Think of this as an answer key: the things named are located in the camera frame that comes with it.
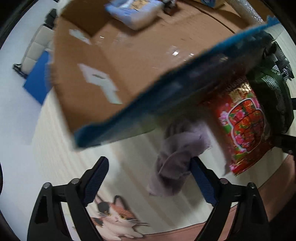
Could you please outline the blue board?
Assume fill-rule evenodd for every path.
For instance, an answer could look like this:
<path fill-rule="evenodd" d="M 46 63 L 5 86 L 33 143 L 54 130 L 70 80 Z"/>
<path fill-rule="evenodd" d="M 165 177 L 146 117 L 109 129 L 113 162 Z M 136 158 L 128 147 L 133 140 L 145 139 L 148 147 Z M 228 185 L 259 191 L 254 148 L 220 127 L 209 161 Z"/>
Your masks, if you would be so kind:
<path fill-rule="evenodd" d="M 44 51 L 23 85 L 27 93 L 41 105 L 52 88 L 49 81 L 49 61 L 50 54 L 48 51 Z"/>

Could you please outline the orange snack bag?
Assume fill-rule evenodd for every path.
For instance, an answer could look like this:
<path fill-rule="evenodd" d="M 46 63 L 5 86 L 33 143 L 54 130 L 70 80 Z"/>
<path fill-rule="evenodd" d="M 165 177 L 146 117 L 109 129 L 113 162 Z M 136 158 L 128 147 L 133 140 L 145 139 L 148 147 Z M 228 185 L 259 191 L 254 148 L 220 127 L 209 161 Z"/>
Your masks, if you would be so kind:
<path fill-rule="evenodd" d="M 163 12 L 169 16 L 173 15 L 177 9 L 177 0 L 162 0 Z"/>

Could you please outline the blue white tissue box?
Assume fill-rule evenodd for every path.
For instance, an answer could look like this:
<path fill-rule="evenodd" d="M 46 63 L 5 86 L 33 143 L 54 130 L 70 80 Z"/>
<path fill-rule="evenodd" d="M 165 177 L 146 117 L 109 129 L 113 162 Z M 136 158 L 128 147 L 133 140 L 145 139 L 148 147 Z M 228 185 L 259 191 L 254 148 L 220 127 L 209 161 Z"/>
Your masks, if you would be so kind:
<path fill-rule="evenodd" d="M 202 3 L 203 5 L 206 5 L 210 8 L 217 9 L 224 5 L 225 0 L 198 0 L 198 2 Z"/>

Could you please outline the red snack bag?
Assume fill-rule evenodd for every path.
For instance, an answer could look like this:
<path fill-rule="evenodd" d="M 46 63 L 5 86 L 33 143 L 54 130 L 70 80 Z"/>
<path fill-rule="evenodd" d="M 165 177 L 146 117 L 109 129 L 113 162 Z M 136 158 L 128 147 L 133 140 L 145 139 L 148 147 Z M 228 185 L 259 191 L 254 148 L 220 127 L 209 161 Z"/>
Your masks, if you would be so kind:
<path fill-rule="evenodd" d="M 272 148 L 266 117 L 245 76 L 209 94 L 204 106 L 223 135 L 234 175 L 249 169 Z"/>

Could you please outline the purple cloth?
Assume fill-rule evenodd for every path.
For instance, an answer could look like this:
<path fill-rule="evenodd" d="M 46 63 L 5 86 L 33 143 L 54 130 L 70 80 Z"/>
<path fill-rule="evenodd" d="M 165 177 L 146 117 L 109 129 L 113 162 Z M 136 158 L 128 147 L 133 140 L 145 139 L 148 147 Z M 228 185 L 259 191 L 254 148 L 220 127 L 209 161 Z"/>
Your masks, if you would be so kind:
<path fill-rule="evenodd" d="M 210 148 L 208 128 L 202 120 L 180 118 L 172 122 L 164 139 L 147 185 L 152 196 L 177 195 L 190 175 L 192 157 Z"/>

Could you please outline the white tufted chair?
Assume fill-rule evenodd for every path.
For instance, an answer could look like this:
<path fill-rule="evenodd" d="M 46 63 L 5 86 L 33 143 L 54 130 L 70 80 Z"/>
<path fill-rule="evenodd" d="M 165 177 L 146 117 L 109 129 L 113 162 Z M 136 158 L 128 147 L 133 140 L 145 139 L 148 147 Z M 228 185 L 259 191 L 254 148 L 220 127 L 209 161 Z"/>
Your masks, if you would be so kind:
<path fill-rule="evenodd" d="M 20 64 L 14 64 L 13 70 L 23 78 L 31 73 L 41 55 L 53 50 L 54 30 L 48 24 L 41 25 L 28 45 Z"/>

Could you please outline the yellow silver scrubber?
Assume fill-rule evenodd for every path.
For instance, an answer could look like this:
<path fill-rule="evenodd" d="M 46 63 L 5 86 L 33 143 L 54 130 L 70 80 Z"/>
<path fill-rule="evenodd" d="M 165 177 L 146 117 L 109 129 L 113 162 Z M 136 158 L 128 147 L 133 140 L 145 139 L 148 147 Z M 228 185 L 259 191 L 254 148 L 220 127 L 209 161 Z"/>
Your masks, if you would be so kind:
<path fill-rule="evenodd" d="M 264 20 L 247 0 L 226 0 L 246 22 L 250 25 L 262 24 Z"/>

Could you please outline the blue tissue pack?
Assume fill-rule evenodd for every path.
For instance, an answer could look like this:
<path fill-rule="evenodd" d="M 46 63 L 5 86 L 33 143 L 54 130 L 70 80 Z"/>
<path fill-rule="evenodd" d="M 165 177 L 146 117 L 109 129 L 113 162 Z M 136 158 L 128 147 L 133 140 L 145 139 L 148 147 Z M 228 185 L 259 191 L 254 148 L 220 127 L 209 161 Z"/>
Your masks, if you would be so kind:
<path fill-rule="evenodd" d="M 140 30 L 152 24 L 162 11 L 162 1 L 110 1 L 106 11 L 132 30 Z"/>

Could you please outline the black snack bag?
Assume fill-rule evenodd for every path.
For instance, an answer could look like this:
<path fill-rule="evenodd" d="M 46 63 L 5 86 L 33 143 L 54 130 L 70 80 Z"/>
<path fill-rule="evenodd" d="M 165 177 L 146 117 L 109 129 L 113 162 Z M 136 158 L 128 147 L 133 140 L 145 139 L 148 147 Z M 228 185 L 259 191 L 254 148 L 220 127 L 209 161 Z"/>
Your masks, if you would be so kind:
<path fill-rule="evenodd" d="M 281 75 L 285 82 L 293 80 L 292 67 L 279 44 L 271 34 L 263 32 L 263 36 L 267 38 L 267 43 L 262 56 L 262 71 L 271 77 Z"/>

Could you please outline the cardboard box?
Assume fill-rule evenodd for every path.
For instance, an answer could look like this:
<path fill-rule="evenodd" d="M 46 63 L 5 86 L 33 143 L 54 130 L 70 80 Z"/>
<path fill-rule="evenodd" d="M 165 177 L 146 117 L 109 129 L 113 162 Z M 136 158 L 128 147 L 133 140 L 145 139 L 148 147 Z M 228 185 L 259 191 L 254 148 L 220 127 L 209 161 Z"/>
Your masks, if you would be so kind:
<path fill-rule="evenodd" d="M 152 131 L 201 101 L 236 72 L 253 67 L 269 41 L 269 16 L 248 25 L 225 4 L 206 10 L 179 1 L 135 31 L 112 17 L 107 1 L 70 1 L 55 21 L 52 85 L 75 149 Z"/>

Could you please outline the green snack bag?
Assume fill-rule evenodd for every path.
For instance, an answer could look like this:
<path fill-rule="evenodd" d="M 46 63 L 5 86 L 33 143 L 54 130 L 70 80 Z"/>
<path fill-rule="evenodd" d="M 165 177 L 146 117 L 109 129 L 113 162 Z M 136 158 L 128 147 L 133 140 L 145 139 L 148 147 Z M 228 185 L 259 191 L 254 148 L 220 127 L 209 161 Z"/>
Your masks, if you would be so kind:
<path fill-rule="evenodd" d="M 247 74 L 247 79 L 271 130 L 286 133 L 294 119 L 292 98 L 275 61 L 271 57 L 262 59 Z"/>

